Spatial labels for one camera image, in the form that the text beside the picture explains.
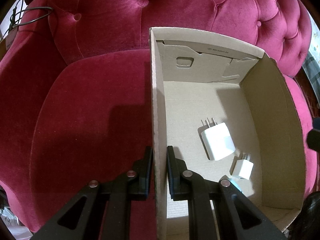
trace dark hair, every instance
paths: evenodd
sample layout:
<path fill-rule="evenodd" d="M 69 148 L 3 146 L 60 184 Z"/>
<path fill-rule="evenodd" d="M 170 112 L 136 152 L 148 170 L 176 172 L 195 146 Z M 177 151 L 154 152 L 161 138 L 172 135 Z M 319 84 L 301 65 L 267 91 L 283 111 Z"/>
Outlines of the dark hair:
<path fill-rule="evenodd" d="M 320 191 L 311 193 L 305 199 L 301 212 L 290 229 L 290 240 L 320 239 Z"/>

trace plaid fabric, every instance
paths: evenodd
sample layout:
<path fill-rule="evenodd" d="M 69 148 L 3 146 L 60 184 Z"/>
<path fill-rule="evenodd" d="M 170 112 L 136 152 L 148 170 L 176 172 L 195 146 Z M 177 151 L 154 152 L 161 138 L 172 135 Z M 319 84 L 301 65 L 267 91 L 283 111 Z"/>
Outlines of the plaid fabric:
<path fill-rule="evenodd" d="M 320 65 L 310 52 L 308 52 L 308 55 L 302 64 L 302 68 L 310 81 L 318 104 L 320 105 Z"/>

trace pink velvet fabric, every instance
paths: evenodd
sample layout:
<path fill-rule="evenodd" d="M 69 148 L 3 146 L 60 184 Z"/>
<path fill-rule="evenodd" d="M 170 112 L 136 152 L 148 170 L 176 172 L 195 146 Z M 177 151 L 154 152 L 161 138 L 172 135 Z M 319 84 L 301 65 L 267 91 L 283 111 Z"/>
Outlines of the pink velvet fabric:
<path fill-rule="evenodd" d="M 70 64 L 51 87 L 33 137 L 31 187 L 41 223 L 90 180 L 130 170 L 152 145 L 151 130 L 148 49 Z M 138 232 L 130 239 L 156 239 L 152 195 L 133 209 L 131 219 L 140 225 L 132 226 Z"/>
<path fill-rule="evenodd" d="M 47 0 L 34 0 L 30 6 L 46 4 Z M 23 21 L 44 13 L 29 11 Z M 0 184 L 12 211 L 32 231 L 40 226 L 29 178 L 33 133 L 44 99 L 65 67 L 47 19 L 21 26 L 0 62 Z"/>
<path fill-rule="evenodd" d="M 46 5 L 54 12 L 20 28 L 0 62 L 0 105 L 5 106 L 0 108 L 0 184 L 32 231 L 85 183 L 115 178 L 151 145 L 150 27 L 196 28 L 247 41 L 265 49 L 288 76 L 300 69 L 311 38 L 299 0 L 30 4 Z M 38 13 L 26 13 L 23 21 Z M 294 81 L 286 81 L 305 136 L 306 102 Z M 306 160 L 307 193 L 314 177 L 313 152 L 307 148 Z M 153 194 L 147 203 L 132 204 L 132 239 L 156 238 Z"/>
<path fill-rule="evenodd" d="M 300 87 L 292 78 L 287 77 L 286 75 L 284 75 L 284 78 L 292 95 L 301 122 L 306 158 L 305 197 L 307 197 L 312 192 L 317 174 L 317 153 L 314 150 L 309 149 L 306 143 L 307 134 L 312 129 L 312 117 Z"/>
<path fill-rule="evenodd" d="M 295 76 L 311 23 L 300 0 L 49 0 L 55 43 L 65 61 L 148 48 L 149 28 L 175 26 L 225 34 L 263 48 Z"/>

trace small white charger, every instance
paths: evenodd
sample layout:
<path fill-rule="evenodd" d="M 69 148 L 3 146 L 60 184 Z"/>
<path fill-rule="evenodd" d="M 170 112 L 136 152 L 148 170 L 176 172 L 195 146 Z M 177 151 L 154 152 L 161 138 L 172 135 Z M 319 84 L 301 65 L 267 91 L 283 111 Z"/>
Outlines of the small white charger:
<path fill-rule="evenodd" d="M 253 163 L 249 160 L 249 154 L 244 155 L 242 160 L 237 160 L 232 176 L 238 179 L 250 179 Z"/>
<path fill-rule="evenodd" d="M 201 133 L 201 137 L 209 159 L 218 161 L 234 153 L 236 148 L 226 124 L 224 122 L 217 124 L 212 118 L 214 126 L 210 126 L 209 119 L 205 121 L 209 128 Z"/>

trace black cable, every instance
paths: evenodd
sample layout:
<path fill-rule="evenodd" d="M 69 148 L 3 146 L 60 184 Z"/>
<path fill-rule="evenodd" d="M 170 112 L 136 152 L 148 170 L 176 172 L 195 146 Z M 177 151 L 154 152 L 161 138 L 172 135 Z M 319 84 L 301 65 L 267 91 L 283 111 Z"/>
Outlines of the black cable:
<path fill-rule="evenodd" d="M 19 12 L 16 12 L 15 9 L 16 9 L 16 7 L 13 9 L 13 13 L 12 13 L 12 15 L 10 16 L 10 26 L 9 26 L 9 28 L 6 30 L 6 32 L 3 34 L 0 42 L 4 40 L 5 34 L 6 34 L 7 32 L 10 32 L 11 30 L 13 30 L 14 28 L 16 28 L 16 27 L 18 27 L 18 26 L 27 25 L 27 24 L 33 23 L 33 22 L 35 22 L 35 21 L 37 21 L 37 20 L 40 20 L 40 19 L 42 19 L 42 18 L 44 18 L 44 17 L 47 17 L 47 16 L 49 16 L 49 15 L 52 13 L 52 11 L 53 11 L 53 8 L 52 8 L 52 7 L 48 7 L 48 6 L 39 6 L 39 7 L 33 7 L 33 8 L 26 8 L 26 9 L 24 9 L 24 10 L 20 10 Z M 45 15 L 42 15 L 42 16 L 36 18 L 36 19 L 33 19 L 33 20 L 31 20 L 31 21 L 28 21 L 28 22 L 25 22 L 25 23 L 19 23 L 19 21 L 22 19 L 22 17 L 21 17 L 21 13 L 22 13 L 22 12 L 32 11 L 32 10 L 41 10 L 41 9 L 42 9 L 42 10 L 48 10 L 48 13 L 45 14 Z"/>
<path fill-rule="evenodd" d="M 19 18 L 21 18 L 21 12 L 22 12 L 22 9 L 23 9 L 23 2 L 24 2 L 24 0 L 22 0 L 22 2 L 21 2 L 21 8 L 20 8 Z"/>

